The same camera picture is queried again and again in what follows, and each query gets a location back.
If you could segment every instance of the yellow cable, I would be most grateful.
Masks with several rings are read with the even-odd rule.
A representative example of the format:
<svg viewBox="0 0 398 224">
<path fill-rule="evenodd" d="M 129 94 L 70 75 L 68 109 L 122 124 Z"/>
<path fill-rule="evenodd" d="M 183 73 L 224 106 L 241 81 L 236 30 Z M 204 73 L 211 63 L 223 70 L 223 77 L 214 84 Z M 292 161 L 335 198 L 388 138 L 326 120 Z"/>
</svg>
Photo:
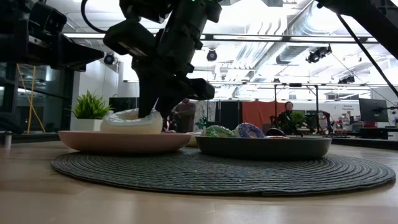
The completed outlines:
<svg viewBox="0 0 398 224">
<path fill-rule="evenodd" d="M 27 123 L 27 133 L 30 133 L 30 124 L 32 122 L 32 108 L 33 108 L 33 90 L 35 89 L 36 66 L 33 66 L 32 87 L 30 91 L 30 106 L 29 106 L 29 120 Z"/>
<path fill-rule="evenodd" d="M 19 69 L 19 65 L 18 65 L 18 64 L 17 64 L 17 70 L 18 70 L 18 73 L 19 73 L 19 77 L 20 77 L 20 78 L 21 78 L 21 80 L 22 80 L 22 86 L 23 86 L 23 87 L 24 87 L 24 89 L 25 89 L 26 98 L 27 98 L 27 100 L 29 101 L 29 104 L 31 104 L 31 102 L 30 102 L 30 99 L 29 99 L 29 96 L 28 96 L 28 94 L 27 94 L 27 90 L 26 90 L 26 86 L 25 86 L 24 77 L 22 77 L 22 73 L 21 73 L 21 70 Z M 35 110 L 35 108 L 32 108 L 32 110 L 33 110 L 33 114 L 35 114 L 35 116 L 36 116 L 37 120 L 39 121 L 39 123 L 40 123 L 40 126 L 42 127 L 43 133 L 45 133 L 44 126 L 43 126 L 43 124 L 42 124 L 42 122 L 41 122 L 41 120 L 40 120 L 39 116 L 37 116 L 37 113 L 36 113 L 36 110 Z"/>
</svg>

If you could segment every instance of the white planter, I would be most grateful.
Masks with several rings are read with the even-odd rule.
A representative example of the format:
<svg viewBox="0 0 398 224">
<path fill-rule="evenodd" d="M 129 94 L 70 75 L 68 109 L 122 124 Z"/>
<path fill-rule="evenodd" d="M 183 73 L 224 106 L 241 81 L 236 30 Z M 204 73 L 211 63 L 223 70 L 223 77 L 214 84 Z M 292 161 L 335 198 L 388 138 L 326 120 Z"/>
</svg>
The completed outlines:
<svg viewBox="0 0 398 224">
<path fill-rule="evenodd" d="M 76 119 L 74 131 L 100 131 L 101 119 Z"/>
</svg>

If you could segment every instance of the wooden table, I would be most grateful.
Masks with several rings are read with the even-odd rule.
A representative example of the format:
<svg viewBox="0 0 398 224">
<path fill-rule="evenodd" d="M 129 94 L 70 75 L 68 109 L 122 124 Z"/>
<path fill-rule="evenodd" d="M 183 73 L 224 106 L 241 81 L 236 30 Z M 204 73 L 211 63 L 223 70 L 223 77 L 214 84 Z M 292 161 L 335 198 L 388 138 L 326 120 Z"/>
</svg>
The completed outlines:
<svg viewBox="0 0 398 224">
<path fill-rule="evenodd" d="M 89 184 L 62 176 L 50 161 L 73 152 L 60 142 L 0 149 L 1 224 L 337 224 L 398 223 L 398 185 L 318 197 L 204 197 Z M 398 151 L 331 146 L 398 171 Z"/>
</svg>

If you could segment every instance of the woven placemat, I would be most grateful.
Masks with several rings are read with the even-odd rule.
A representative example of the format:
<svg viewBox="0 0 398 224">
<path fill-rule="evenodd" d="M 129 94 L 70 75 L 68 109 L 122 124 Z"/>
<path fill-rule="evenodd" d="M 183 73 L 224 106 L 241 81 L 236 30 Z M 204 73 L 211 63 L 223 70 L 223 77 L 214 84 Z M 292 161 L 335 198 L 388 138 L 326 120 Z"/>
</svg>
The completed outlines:
<svg viewBox="0 0 398 224">
<path fill-rule="evenodd" d="M 52 167 L 77 179 L 135 190 L 204 195 L 311 195 L 370 189 L 395 172 L 364 159 L 333 154 L 312 161 L 246 161 L 182 149 L 162 156 L 104 156 L 76 152 Z"/>
</svg>

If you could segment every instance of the computer screen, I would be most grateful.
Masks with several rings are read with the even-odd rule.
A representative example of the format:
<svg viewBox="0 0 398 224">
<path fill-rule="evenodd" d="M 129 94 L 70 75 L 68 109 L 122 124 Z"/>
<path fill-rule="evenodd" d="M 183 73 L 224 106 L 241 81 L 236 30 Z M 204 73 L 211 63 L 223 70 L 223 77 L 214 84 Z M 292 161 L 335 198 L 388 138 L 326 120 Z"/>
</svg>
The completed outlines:
<svg viewBox="0 0 398 224">
<path fill-rule="evenodd" d="M 361 121 L 388 122 L 387 110 L 377 110 L 378 108 L 387 108 L 387 102 L 385 100 L 360 98 Z"/>
</svg>

